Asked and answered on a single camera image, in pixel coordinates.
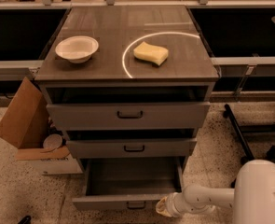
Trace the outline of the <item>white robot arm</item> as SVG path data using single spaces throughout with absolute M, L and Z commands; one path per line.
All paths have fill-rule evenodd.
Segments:
M 275 224 L 275 163 L 254 160 L 244 164 L 233 189 L 190 185 L 162 198 L 156 211 L 165 217 L 210 214 L 216 206 L 233 210 L 233 224 Z

